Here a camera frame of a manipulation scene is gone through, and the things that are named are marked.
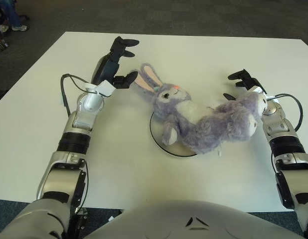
black cable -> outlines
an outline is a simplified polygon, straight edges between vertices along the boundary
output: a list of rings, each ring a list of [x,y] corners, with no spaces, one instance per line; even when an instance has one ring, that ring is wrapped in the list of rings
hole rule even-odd
[[[63,104],[66,108],[66,111],[67,111],[67,114],[68,114],[68,117],[70,116],[71,112],[70,112],[70,108],[69,108],[69,104],[68,104],[68,100],[66,98],[66,95],[65,95],[65,92],[64,92],[64,79],[67,78],[67,77],[70,77],[72,82],[74,83],[74,85],[80,90],[80,91],[83,91],[83,92],[86,92],[86,93],[91,93],[91,94],[96,94],[96,92],[88,92],[88,91],[85,91],[83,89],[81,89],[74,81],[73,78],[76,78],[84,83],[88,83],[87,81],[83,80],[82,78],[78,77],[78,76],[74,76],[74,75],[71,75],[71,74],[64,74],[61,76],[61,80],[60,80],[60,85],[61,85],[61,94],[62,94],[62,98],[63,98]]]
[[[66,78],[66,75],[62,75],[61,76],[61,80],[60,80],[60,85],[61,85],[61,94],[62,94],[62,98],[63,98],[63,105],[66,108],[66,112],[68,113],[68,117],[70,116],[70,108],[69,108],[69,104],[68,104],[68,100],[66,99],[66,95],[64,92],[64,79]]]
[[[275,172],[275,173],[277,173],[277,171],[275,170],[275,167],[274,167],[273,155],[274,155],[274,154],[272,153],[272,156],[271,156],[271,160],[272,160],[272,167],[273,167],[274,172]]]
[[[270,98],[270,99],[268,99],[268,100],[278,99],[278,98],[286,97],[286,96],[293,98],[293,99],[296,101],[296,103],[297,103],[297,105],[298,105],[298,107],[299,107],[300,117],[299,117],[298,124],[297,124],[297,126],[295,127],[295,131],[297,132],[298,129],[300,128],[300,126],[302,125],[302,123],[303,123],[303,118],[304,118],[304,111],[303,111],[303,107],[302,107],[300,101],[299,101],[296,97],[294,97],[293,95],[286,94],[286,93],[275,95],[274,98]]]
[[[82,201],[82,204],[79,208],[79,210],[75,213],[75,215],[77,215],[79,213],[79,211],[81,211],[82,207],[83,207],[83,204],[85,203],[85,199],[86,199],[86,196],[88,195],[88,189],[89,189],[89,170],[88,170],[88,164],[85,160],[85,168],[86,168],[86,191],[85,191],[85,195],[84,195],[84,199]]]
[[[91,93],[91,94],[96,94],[96,92],[90,92],[90,91],[86,91],[86,90],[83,90],[82,88],[80,88],[74,81],[74,79],[72,78],[72,76],[69,76],[73,82],[73,84],[76,86],[76,88],[78,88],[80,91],[83,91],[85,93]]]

round white plate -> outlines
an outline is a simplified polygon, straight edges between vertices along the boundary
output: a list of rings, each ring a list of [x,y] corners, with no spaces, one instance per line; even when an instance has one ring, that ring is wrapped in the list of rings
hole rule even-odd
[[[162,143],[164,121],[160,119],[155,113],[152,114],[150,120],[151,135],[155,143],[165,152],[177,157],[192,157],[196,153],[189,147],[185,146],[180,140],[172,145],[165,145]]]

sneaker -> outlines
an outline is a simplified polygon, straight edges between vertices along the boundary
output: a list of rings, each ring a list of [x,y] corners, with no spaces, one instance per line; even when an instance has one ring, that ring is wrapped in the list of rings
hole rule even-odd
[[[5,33],[6,31],[8,31],[9,27],[6,25],[0,25],[0,32],[1,33]]]
[[[22,26],[12,26],[12,30],[13,31],[27,31],[28,30],[28,27],[25,26],[25,25],[22,25]]]

white table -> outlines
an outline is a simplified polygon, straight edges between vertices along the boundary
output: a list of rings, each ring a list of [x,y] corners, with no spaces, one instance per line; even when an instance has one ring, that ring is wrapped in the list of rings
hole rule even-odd
[[[194,101],[207,106],[225,102],[223,92],[237,96],[244,91],[227,80],[243,68],[269,94],[295,95],[305,111],[299,137],[308,152],[308,46],[301,40],[66,32],[0,101],[0,199],[35,200],[67,120],[61,75],[90,80],[97,61],[118,35],[140,41],[131,48],[135,58],[121,59],[119,74],[149,62],[163,81],[182,86]],[[70,81],[65,87],[74,110],[80,92]],[[281,103],[296,125],[296,103],[289,99]],[[151,112],[150,104],[133,89],[117,90],[106,99],[88,151],[86,207],[129,209],[161,200],[193,199],[242,211],[286,211],[261,127],[249,142],[223,144],[221,157],[214,151],[181,159],[154,143],[149,132]]]

bunny ear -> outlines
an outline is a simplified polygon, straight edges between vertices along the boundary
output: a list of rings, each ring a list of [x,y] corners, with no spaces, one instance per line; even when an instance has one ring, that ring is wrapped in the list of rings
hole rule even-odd
[[[154,68],[150,64],[143,64],[141,67],[141,71],[145,76],[147,82],[152,86],[162,86],[162,81],[159,79],[157,74],[154,71]]]
[[[140,88],[142,88],[147,95],[154,96],[154,89],[149,86],[148,83],[144,80],[141,72],[138,73],[138,76],[134,80],[134,83],[136,83]]]

